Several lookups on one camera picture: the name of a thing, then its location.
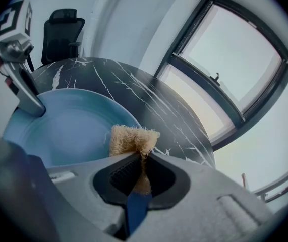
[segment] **loofah sponge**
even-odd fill
[[[142,173],[134,186],[133,192],[142,195],[151,192],[145,171],[145,161],[148,153],[155,147],[158,137],[159,132],[154,130],[119,125],[111,128],[110,157],[131,151],[139,151],[142,156]]]

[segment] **glass pane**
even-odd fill
[[[227,114],[213,98],[174,66],[167,65],[160,80],[169,85],[189,104],[201,121],[211,142],[234,127]]]
[[[217,170],[250,191],[288,172],[288,85],[270,111],[249,131],[214,152]]]
[[[181,56],[216,77],[221,89],[244,112],[272,79],[281,63],[273,46],[251,24],[212,6]]]

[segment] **blue plate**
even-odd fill
[[[113,125],[141,127],[121,105],[95,92],[59,89],[38,98],[46,107],[44,116],[16,110],[4,139],[41,157],[45,167],[106,158]]]

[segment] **office chair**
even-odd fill
[[[77,38],[85,20],[77,18],[76,9],[55,10],[44,24],[42,52],[43,65],[72,57],[78,57]]]

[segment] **round table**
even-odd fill
[[[147,72],[103,58],[70,58],[32,72],[39,93],[78,88],[100,93],[127,109],[143,128],[160,132],[154,150],[215,167],[211,143],[189,105]]]

